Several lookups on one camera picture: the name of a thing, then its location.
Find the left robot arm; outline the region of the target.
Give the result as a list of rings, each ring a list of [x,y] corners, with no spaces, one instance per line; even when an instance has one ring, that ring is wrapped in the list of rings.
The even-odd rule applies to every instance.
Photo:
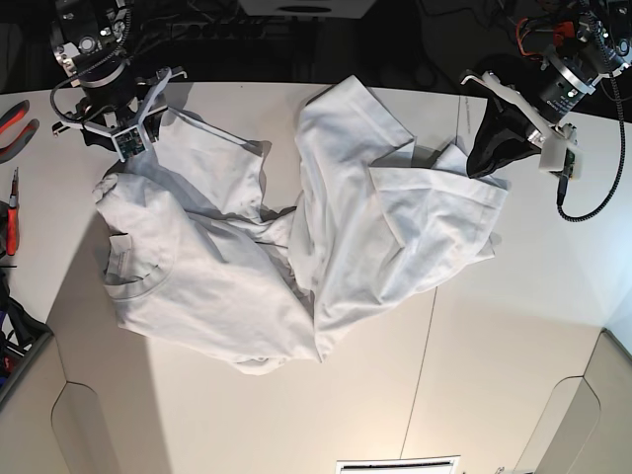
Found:
[[[488,96],[467,159],[471,178],[533,155],[544,172],[569,165],[578,145],[567,115],[631,66],[631,4],[555,1],[546,15],[519,20],[515,40],[517,57],[490,56],[461,79]]]

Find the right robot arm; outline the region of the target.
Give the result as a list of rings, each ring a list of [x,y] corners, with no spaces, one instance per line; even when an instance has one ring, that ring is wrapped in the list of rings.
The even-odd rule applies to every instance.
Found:
[[[49,95],[58,117],[57,136],[68,129],[118,154],[120,161],[152,148],[161,115],[168,109],[163,91],[187,73],[164,67],[136,78],[125,49],[132,23],[131,1],[56,1],[50,44],[67,79]]]

